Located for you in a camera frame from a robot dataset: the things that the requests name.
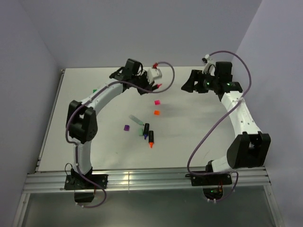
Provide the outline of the black pink tip highlighter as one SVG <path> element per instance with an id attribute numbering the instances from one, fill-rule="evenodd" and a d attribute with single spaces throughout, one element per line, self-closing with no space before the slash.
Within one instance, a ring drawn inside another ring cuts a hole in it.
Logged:
<path id="1" fill-rule="evenodd" d="M 152 87 L 152 91 L 159 89 L 162 86 L 162 84 L 156 84 Z"/>

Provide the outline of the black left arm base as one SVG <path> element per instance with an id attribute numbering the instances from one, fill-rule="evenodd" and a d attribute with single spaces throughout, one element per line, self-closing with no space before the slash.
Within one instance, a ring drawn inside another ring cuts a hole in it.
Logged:
<path id="1" fill-rule="evenodd" d="M 107 174 L 97 174 L 88 177 L 91 181 L 100 185 L 103 189 L 107 188 Z M 94 192 L 80 192 L 80 190 L 96 190 L 97 186 L 86 181 L 80 175 L 67 175 L 64 190 L 74 191 L 74 200 L 77 203 L 90 203 L 95 197 Z"/>

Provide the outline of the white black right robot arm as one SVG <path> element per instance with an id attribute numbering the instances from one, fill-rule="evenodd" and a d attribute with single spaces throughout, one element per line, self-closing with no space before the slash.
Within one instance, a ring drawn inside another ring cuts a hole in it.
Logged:
<path id="1" fill-rule="evenodd" d="M 214 74 L 206 64 L 203 70 L 192 70 L 182 90 L 192 93 L 213 91 L 225 107 L 234 129 L 235 139 L 222 158 L 211 160 L 205 168 L 205 180 L 216 184 L 222 172 L 238 168 L 263 166 L 271 143 L 270 135 L 256 125 L 244 100 L 239 82 L 232 80 L 232 63 L 219 61 L 214 64 Z"/>

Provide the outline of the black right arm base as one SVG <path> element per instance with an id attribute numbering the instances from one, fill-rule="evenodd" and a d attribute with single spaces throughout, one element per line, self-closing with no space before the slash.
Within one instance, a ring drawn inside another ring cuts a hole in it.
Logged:
<path id="1" fill-rule="evenodd" d="M 218 175 L 192 175 L 186 174 L 189 177 L 192 186 L 202 186 L 204 196 L 209 200 L 219 200 L 223 197 L 223 186 L 231 185 L 232 179 L 230 174 Z"/>

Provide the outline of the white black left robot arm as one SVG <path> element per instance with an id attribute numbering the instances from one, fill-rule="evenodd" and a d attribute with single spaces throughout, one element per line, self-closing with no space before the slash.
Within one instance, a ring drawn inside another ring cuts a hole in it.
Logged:
<path id="1" fill-rule="evenodd" d="M 130 87 L 140 94 L 157 89 L 155 77 L 162 74 L 157 68 L 143 70 L 140 62 L 128 59 L 125 66 L 109 76 L 103 88 L 78 102 L 73 100 L 68 107 L 65 137 L 74 145 L 74 163 L 71 175 L 82 189 L 92 184 L 91 142 L 98 132 L 97 115 L 116 96 Z"/>

